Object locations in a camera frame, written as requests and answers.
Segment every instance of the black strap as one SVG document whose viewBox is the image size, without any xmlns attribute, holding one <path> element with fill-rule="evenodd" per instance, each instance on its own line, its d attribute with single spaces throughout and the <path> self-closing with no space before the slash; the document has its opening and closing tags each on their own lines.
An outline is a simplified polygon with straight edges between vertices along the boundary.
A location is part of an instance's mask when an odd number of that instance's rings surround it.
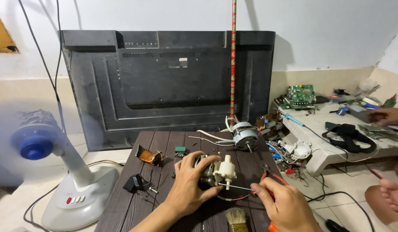
<svg viewBox="0 0 398 232">
<path fill-rule="evenodd" d="M 334 132 L 339 135 L 343 141 L 333 140 L 329 138 L 327 135 L 329 132 Z M 356 128 L 355 125 L 351 124 L 343 124 L 341 126 L 336 126 L 332 130 L 329 130 L 322 134 L 322 137 L 329 139 L 329 142 L 332 145 L 338 146 L 342 149 L 345 149 L 351 153 L 371 153 L 376 150 L 377 145 L 367 136 L 361 134 Z M 356 145 L 353 140 L 357 140 L 363 143 L 367 143 L 371 145 L 368 148 L 361 148 L 359 145 Z"/>
</svg>

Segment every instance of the white platform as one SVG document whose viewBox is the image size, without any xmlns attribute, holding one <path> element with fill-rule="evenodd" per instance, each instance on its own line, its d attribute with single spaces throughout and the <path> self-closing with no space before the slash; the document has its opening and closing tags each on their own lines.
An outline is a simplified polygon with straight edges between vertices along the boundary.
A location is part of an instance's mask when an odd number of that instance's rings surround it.
<svg viewBox="0 0 398 232">
<path fill-rule="evenodd" d="M 315 131 L 318 135 L 322 136 L 324 132 L 326 132 L 325 129 L 325 122 L 331 122 L 335 124 L 353 124 L 356 125 L 356 129 L 359 130 L 357 127 L 358 124 L 366 124 L 365 122 L 361 121 L 360 119 L 357 119 L 353 117 L 350 114 L 346 114 L 345 116 L 339 116 L 336 113 L 329 113 L 330 111 L 335 111 L 337 110 L 340 105 L 339 104 L 333 104 L 333 105 L 328 105 L 328 104 L 318 104 L 320 111 L 316 110 L 316 114 L 311 114 L 309 116 L 306 116 L 306 111 L 296 111 L 294 109 L 286 109 L 283 110 L 282 108 L 278 107 L 278 105 L 274 102 L 272 103 L 271 110 L 270 112 L 273 112 L 273 108 L 279 108 L 280 111 L 283 113 L 289 113 L 292 117 L 295 119 L 301 121 L 303 124 L 305 124 L 307 127 Z M 283 120 L 283 124 L 290 130 L 291 133 L 294 134 L 294 136 L 302 141 L 309 141 L 312 143 L 312 148 L 324 148 L 324 149 L 330 149 L 332 151 L 335 151 L 336 153 L 342 155 L 343 157 L 346 157 L 346 154 L 338 149 L 335 148 L 334 146 L 326 143 L 323 141 L 321 138 L 319 138 L 317 135 L 312 133 L 310 130 L 308 130 L 305 127 L 301 127 L 298 124 L 294 123 L 293 121 L 290 121 L 288 119 Z M 395 142 L 390 139 L 380 139 L 380 140 L 375 140 L 378 145 L 378 153 L 375 155 L 373 158 L 378 158 L 378 157 L 386 157 L 386 156 L 398 156 L 398 142 Z M 363 147 L 368 147 L 369 145 L 367 144 L 358 144 Z M 342 163 L 345 162 L 345 160 L 335 154 L 332 151 L 327 151 L 327 150 L 314 150 L 312 153 L 312 158 L 306 165 L 306 170 L 313 176 L 317 176 L 320 174 L 320 172 L 325 168 L 326 165 L 331 164 L 331 163 Z M 370 153 L 370 154 L 364 154 L 364 153 L 359 153 L 359 154 L 354 154 L 354 153 L 348 153 L 348 160 L 349 161 L 356 161 L 356 160 L 361 160 L 368 158 L 372 155 L 375 154 L 376 151 Z"/>
</svg>

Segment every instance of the paintbrush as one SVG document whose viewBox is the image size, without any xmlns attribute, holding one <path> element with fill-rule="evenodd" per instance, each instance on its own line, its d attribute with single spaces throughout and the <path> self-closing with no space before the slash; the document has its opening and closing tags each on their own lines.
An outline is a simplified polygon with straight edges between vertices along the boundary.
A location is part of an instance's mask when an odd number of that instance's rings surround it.
<svg viewBox="0 0 398 232">
<path fill-rule="evenodd" d="M 237 207 L 227 209 L 226 218 L 232 227 L 232 232 L 248 232 L 246 215 L 243 209 Z"/>
</svg>

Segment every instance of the screw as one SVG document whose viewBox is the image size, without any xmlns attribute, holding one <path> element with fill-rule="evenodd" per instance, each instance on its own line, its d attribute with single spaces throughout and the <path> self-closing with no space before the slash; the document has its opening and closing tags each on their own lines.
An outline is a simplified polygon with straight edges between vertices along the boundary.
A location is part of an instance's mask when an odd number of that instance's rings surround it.
<svg viewBox="0 0 398 232">
<path fill-rule="evenodd" d="M 149 190 L 152 191 L 152 192 L 158 193 L 156 190 L 154 190 L 154 189 L 151 188 L 151 187 L 149 188 Z"/>
</svg>

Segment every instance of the red pole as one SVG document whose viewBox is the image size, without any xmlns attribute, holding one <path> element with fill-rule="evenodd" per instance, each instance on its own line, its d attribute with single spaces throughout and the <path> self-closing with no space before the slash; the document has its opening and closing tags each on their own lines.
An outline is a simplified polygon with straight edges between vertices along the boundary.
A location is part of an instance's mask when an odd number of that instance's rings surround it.
<svg viewBox="0 0 398 232">
<path fill-rule="evenodd" d="M 233 118 L 235 105 L 235 56 L 236 56 L 236 0 L 232 4 L 232 61 L 230 78 L 230 117 Z"/>
</svg>

